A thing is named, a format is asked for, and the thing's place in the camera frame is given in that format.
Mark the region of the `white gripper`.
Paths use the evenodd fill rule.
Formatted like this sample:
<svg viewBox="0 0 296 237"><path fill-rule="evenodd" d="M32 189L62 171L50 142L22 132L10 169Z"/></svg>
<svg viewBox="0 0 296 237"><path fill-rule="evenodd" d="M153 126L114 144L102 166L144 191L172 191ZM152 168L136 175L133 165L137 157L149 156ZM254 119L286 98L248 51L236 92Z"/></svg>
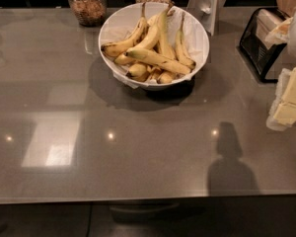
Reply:
<svg viewBox="0 0 296 237"><path fill-rule="evenodd" d="M296 122L296 67L283 68L276 85L275 99L270 107L266 126L284 131Z"/></svg>

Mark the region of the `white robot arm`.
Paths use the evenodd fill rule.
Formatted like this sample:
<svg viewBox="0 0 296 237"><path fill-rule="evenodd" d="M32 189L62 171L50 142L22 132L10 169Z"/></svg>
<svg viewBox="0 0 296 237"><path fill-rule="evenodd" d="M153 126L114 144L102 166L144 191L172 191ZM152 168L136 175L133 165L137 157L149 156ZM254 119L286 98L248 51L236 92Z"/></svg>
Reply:
<svg viewBox="0 0 296 237"><path fill-rule="evenodd" d="M296 58L296 12L287 33L288 53ZM292 70L283 68L276 85L275 99L268 112L266 126L277 131L284 131L296 122L296 67Z"/></svg>

